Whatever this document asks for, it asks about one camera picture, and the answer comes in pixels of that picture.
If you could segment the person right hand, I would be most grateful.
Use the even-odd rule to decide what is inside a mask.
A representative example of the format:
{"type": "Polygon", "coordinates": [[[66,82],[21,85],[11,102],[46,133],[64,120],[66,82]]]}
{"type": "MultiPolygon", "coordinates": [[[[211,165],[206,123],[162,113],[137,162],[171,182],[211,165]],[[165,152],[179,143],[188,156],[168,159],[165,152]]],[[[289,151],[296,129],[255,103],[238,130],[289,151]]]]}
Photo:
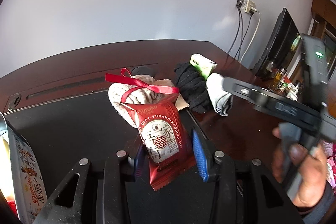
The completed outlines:
{"type": "Polygon", "coordinates": [[[323,147],[319,144],[313,155],[299,144],[289,149],[289,157],[302,176],[297,195],[293,199],[296,207],[314,207],[322,198],[326,186],[327,164],[323,147]]]}

